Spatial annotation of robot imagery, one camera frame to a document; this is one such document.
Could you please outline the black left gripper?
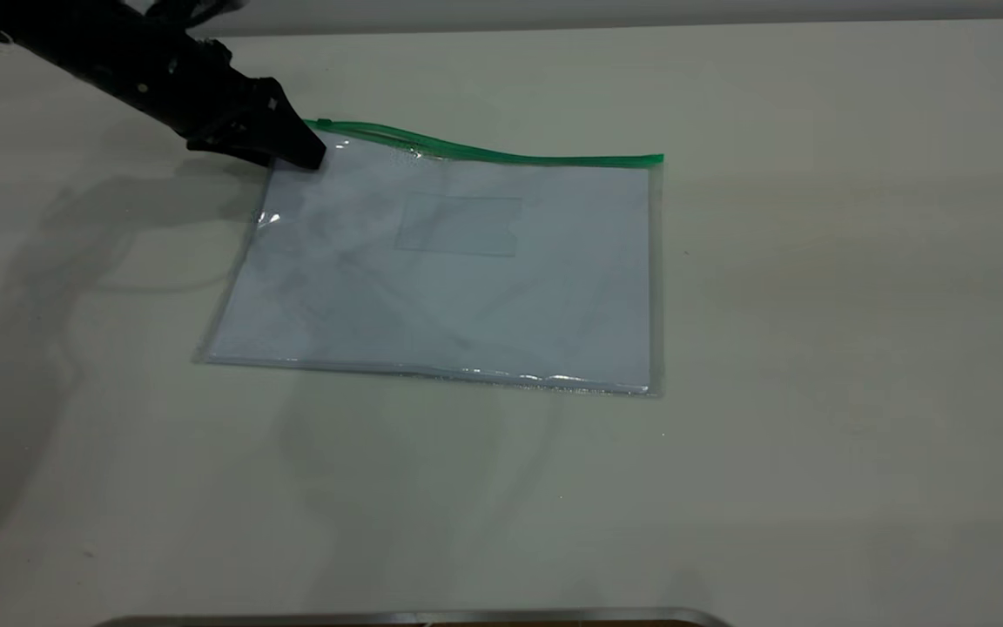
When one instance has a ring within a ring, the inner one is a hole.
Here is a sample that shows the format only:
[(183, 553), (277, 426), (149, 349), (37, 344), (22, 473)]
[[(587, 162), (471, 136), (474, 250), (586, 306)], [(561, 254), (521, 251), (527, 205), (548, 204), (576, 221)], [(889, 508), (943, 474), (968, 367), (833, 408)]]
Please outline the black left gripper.
[(188, 151), (319, 170), (326, 146), (276, 80), (243, 75), (219, 40), (191, 30), (215, 13), (120, 13), (118, 98), (186, 139)]

